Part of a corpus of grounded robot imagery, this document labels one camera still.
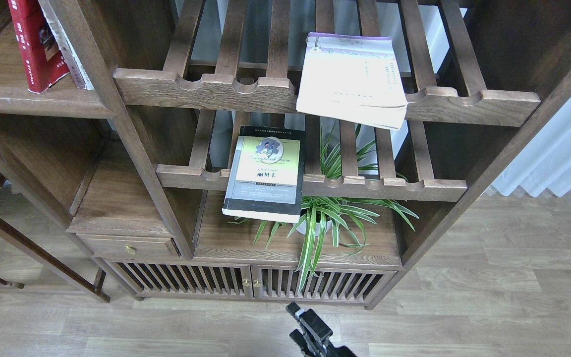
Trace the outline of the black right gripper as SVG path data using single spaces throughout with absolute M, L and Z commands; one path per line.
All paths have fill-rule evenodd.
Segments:
M 304 357 L 356 357 L 350 348 L 332 345 L 333 331 L 314 310 L 301 309 L 295 302 L 286 310 L 299 323 L 299 329 L 292 330 L 288 336 L 299 346 Z

